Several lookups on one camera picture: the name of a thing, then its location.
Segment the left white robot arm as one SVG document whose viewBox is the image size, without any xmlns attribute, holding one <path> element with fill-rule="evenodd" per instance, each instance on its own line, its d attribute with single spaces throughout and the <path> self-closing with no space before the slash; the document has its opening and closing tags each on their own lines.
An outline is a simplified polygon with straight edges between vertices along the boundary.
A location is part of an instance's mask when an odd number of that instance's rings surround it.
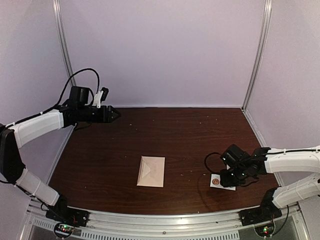
<svg viewBox="0 0 320 240">
<path fill-rule="evenodd" d="M 23 163 L 20 149 L 26 144 L 53 131 L 61 130 L 78 123 L 112 123 L 121 117 L 121 113 L 111 105 L 102 105 L 107 98 L 108 88 L 102 88 L 93 95 L 88 87 L 73 86 L 69 97 L 63 104 L 34 116 L 9 125 L 0 126 L 0 173 L 7 184 L 19 187 L 32 197 L 40 200 L 61 222 L 72 218 L 66 199 L 38 176 L 27 169 Z"/>
</svg>

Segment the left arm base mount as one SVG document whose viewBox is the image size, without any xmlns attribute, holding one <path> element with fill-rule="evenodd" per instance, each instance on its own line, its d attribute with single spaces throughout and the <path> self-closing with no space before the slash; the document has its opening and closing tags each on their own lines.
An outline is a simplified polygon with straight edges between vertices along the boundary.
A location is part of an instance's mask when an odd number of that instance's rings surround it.
<svg viewBox="0 0 320 240">
<path fill-rule="evenodd" d="M 65 212 L 48 210 L 45 217 L 74 227 L 86 227 L 89 219 L 89 212 L 86 210 L 67 207 Z"/>
</svg>

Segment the beige paper envelope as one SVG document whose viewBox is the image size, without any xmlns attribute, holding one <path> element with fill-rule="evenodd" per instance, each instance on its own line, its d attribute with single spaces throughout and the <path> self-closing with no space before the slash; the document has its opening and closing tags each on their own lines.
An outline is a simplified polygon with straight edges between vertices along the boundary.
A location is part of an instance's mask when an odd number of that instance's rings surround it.
<svg viewBox="0 0 320 240">
<path fill-rule="evenodd" d="M 142 156 L 137 178 L 140 187 L 164 187 L 165 157 Z"/>
</svg>

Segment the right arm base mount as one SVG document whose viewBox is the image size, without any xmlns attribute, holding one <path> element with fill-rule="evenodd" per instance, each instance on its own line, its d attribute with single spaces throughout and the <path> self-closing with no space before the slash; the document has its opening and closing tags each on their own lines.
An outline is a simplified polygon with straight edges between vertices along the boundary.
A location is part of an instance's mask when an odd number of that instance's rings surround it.
<svg viewBox="0 0 320 240">
<path fill-rule="evenodd" d="M 272 221 L 273 219 L 279 218 L 281 216 L 282 211 L 280 209 L 271 209 L 270 207 L 264 206 L 244 209 L 239 212 L 239 217 L 242 226 L 249 226 L 267 221 Z"/>
</svg>

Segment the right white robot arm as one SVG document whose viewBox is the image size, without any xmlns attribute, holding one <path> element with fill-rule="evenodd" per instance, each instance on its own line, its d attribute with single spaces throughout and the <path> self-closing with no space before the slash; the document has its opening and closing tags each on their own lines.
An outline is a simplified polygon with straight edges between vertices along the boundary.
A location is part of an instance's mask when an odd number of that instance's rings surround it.
<svg viewBox="0 0 320 240">
<path fill-rule="evenodd" d="M 308 172 L 308 177 L 270 191 L 262 206 L 256 210 L 259 220 L 268 220 L 276 208 L 320 194 L 320 147 L 277 149 L 258 147 L 250 155 L 235 144 L 220 157 L 228 169 L 220 171 L 220 185 L 224 188 L 244 185 L 248 178 L 280 172 Z"/>
</svg>

